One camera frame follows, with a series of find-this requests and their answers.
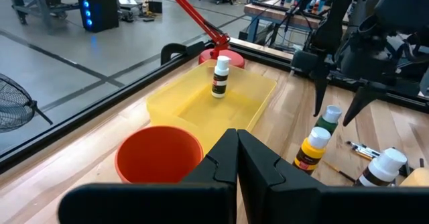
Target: red robot arm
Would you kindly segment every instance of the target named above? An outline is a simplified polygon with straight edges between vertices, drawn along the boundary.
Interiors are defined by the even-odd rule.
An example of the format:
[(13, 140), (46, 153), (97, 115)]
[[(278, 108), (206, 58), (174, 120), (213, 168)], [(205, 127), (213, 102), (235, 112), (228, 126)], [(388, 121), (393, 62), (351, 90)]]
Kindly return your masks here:
[(210, 36), (215, 43), (214, 49), (210, 56), (212, 59), (217, 59), (221, 50), (226, 50), (229, 47), (229, 36), (220, 29), (209, 23), (205, 18), (193, 8), (187, 0), (175, 0), (184, 9), (188, 15)]

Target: orange bucket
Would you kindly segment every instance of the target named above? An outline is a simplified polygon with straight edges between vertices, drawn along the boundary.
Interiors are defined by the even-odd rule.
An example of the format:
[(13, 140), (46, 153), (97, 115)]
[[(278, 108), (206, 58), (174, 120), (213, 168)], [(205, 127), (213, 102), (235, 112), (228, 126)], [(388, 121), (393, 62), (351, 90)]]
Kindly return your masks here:
[(202, 160), (200, 142), (183, 129), (146, 127), (117, 150), (116, 171), (125, 183), (177, 183)]

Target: yellow plastic bin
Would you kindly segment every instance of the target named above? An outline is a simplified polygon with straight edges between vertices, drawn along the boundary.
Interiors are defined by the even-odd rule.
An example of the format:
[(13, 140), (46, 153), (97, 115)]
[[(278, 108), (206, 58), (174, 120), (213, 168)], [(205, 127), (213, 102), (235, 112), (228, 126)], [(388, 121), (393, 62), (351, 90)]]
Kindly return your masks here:
[(276, 81), (230, 66), (226, 95), (211, 95), (216, 61), (203, 64), (147, 99), (152, 125), (171, 125), (192, 133), (204, 155), (228, 128), (251, 131), (272, 94)]

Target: wooden tabletop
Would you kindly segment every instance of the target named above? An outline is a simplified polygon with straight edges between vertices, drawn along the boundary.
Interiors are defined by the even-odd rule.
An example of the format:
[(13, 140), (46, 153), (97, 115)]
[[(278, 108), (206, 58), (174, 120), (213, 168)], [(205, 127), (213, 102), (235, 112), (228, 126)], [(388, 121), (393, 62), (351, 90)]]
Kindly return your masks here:
[[(291, 7), (290, 3), (284, 3), (284, 5), (280, 5), (280, 0), (267, 0), (264, 1), (264, 3), (270, 4), (270, 5), (276, 5), (276, 6), (282, 6), (286, 9), (289, 9)], [(329, 6), (323, 6), (323, 10), (329, 9)], [(252, 15), (256, 16), (259, 15), (260, 17), (265, 17), (268, 19), (273, 19), (276, 21), (282, 21), (285, 18), (285, 12), (276, 10), (276, 9), (267, 9), (267, 7), (257, 6), (253, 4), (247, 4), (244, 7), (244, 13), (246, 15)], [(311, 17), (307, 17), (308, 21), (310, 22), (310, 25), (312, 28), (317, 28), (319, 21), (318, 19), (313, 19)], [(347, 17), (347, 14), (343, 18), (344, 21), (349, 21), (349, 18)], [(308, 27), (308, 23), (304, 17), (301, 15), (294, 15), (291, 19), (291, 23), (294, 25), (301, 25), (304, 27)]]
[[(250, 47), (260, 48), (248, 42)], [(56, 210), (71, 189), (90, 182), (119, 182), (113, 160), (118, 145), (130, 134), (148, 126), (145, 100), (156, 89), (197, 65), (194, 59), (149, 87), (139, 91), (55, 144), (0, 176), (0, 223), (57, 223)], [(309, 80), (246, 61), (246, 69), (278, 82), (267, 109), (252, 134), (273, 151), (292, 162), (302, 140), (316, 118), (314, 85)], [(346, 111), (353, 98), (349, 91), (328, 87), (323, 108), (328, 104)], [(347, 127), (338, 126), (323, 160), (357, 178), (368, 161), (351, 153), (345, 141), (364, 143), (376, 150), (396, 147), (418, 167), (419, 158), (429, 160), (429, 117), (383, 101), (374, 101)], [(320, 166), (312, 175), (328, 185), (351, 183)], [(246, 223), (243, 201), (238, 194), (238, 223)]]

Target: fan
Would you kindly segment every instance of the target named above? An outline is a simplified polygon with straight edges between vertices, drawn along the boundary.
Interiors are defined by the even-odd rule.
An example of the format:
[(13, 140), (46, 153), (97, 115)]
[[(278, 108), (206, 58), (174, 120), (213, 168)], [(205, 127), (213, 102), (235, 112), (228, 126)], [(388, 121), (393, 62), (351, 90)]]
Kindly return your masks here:
[(53, 124), (21, 86), (0, 74), (0, 133), (23, 126), (32, 120), (35, 113), (42, 116), (50, 125)]

